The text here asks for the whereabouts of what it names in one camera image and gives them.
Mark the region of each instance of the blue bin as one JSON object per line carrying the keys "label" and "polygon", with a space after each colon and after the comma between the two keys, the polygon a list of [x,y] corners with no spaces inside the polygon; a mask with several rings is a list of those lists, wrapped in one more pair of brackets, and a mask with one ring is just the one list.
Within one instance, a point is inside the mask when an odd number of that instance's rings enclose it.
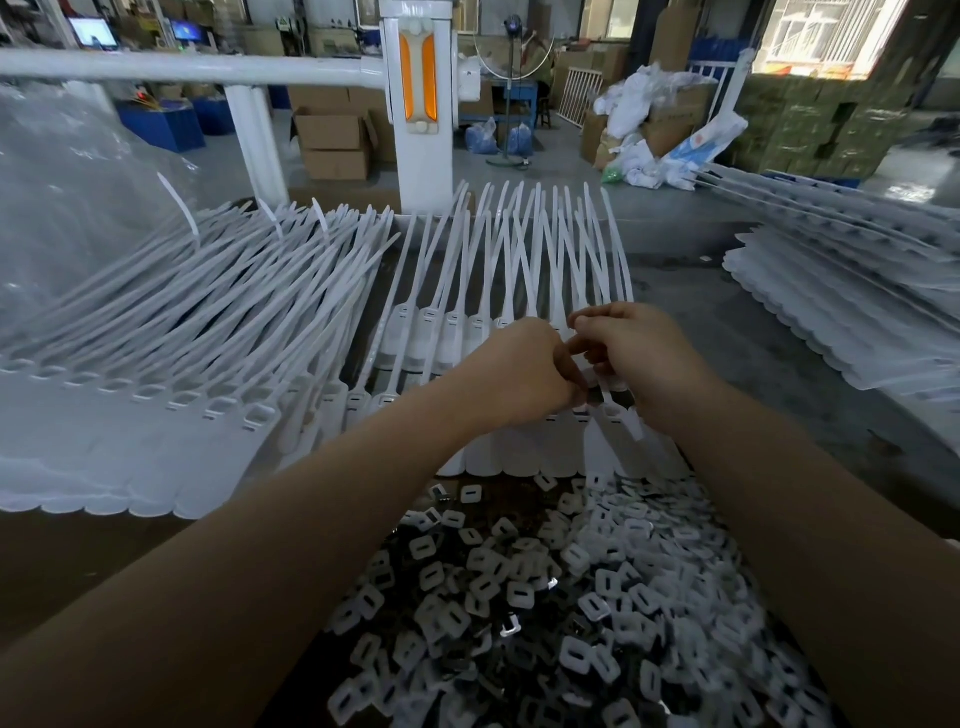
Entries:
{"label": "blue bin", "polygon": [[270,105],[274,109],[290,108],[290,92],[285,85],[268,85],[267,90],[270,93]]}
{"label": "blue bin", "polygon": [[148,144],[170,152],[189,152],[206,146],[197,112],[188,101],[163,101],[163,111],[141,104],[117,107],[120,122]]}
{"label": "blue bin", "polygon": [[200,128],[207,136],[236,133],[227,99],[194,99],[193,110],[197,112]]}

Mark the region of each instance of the stacked boxes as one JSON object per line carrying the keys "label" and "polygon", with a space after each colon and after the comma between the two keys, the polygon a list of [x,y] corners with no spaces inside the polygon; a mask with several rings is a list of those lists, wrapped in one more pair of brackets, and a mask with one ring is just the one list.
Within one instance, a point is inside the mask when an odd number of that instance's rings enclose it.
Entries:
{"label": "stacked boxes", "polygon": [[874,174],[900,136],[908,88],[796,76],[752,76],[736,106],[750,122],[727,163],[804,177]]}

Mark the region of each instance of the plastic bag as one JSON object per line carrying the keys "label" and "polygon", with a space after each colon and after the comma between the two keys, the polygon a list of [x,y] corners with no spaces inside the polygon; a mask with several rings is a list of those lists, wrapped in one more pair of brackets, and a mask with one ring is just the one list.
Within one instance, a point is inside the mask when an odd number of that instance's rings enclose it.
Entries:
{"label": "plastic bag", "polygon": [[524,158],[534,155],[534,136],[526,124],[510,129],[507,135],[507,154]]}
{"label": "plastic bag", "polygon": [[603,171],[601,182],[607,184],[630,180],[631,174],[637,170],[651,170],[649,174],[656,176],[657,159],[647,146],[646,140],[640,134],[631,134],[619,147],[614,147],[617,157],[607,165]]}
{"label": "plastic bag", "polygon": [[658,63],[641,66],[633,76],[611,86],[597,99],[593,112],[610,116],[607,131],[611,136],[626,136],[643,123],[653,105],[673,105],[680,89],[716,83],[716,79],[699,73],[661,71]]}
{"label": "plastic bag", "polygon": [[495,155],[496,120],[491,116],[484,124],[474,124],[467,129],[467,149],[475,155]]}
{"label": "plastic bag", "polygon": [[716,116],[663,158],[667,184],[692,192],[697,171],[716,159],[748,126],[746,119],[732,111]]}
{"label": "plastic bag", "polygon": [[38,312],[182,212],[198,168],[58,85],[0,85],[0,325]]}
{"label": "plastic bag", "polygon": [[598,96],[597,100],[593,102],[593,113],[598,116],[609,115],[611,111],[616,109],[616,105],[620,103],[620,97],[623,95],[623,86],[626,83],[626,81],[621,81],[614,84],[607,89],[606,93]]}

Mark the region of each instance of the white fence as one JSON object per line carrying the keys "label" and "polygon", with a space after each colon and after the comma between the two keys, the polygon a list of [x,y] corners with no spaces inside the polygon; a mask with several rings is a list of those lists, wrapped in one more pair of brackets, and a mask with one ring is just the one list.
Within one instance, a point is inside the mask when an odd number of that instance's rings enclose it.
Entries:
{"label": "white fence", "polygon": [[600,93],[603,84],[603,73],[589,68],[571,68],[566,77],[564,96],[560,102],[557,115],[583,129],[587,110],[593,107],[593,100]]}
{"label": "white fence", "polygon": [[736,61],[688,61],[686,70],[698,73],[701,76],[716,79],[717,88],[710,102],[710,113],[707,121],[712,119],[721,110],[733,111],[740,91],[750,75],[750,68],[754,63],[756,51],[747,48],[740,52]]}

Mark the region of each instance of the orange reflector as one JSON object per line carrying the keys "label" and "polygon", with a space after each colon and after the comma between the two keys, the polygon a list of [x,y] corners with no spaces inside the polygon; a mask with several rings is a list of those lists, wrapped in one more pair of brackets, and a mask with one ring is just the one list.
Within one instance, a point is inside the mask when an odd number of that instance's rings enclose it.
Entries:
{"label": "orange reflector", "polygon": [[410,43],[400,34],[400,78],[403,80],[403,109],[407,121],[414,115],[414,80],[410,70]]}
{"label": "orange reflector", "polygon": [[433,34],[423,42],[423,110],[437,121],[437,48]]}

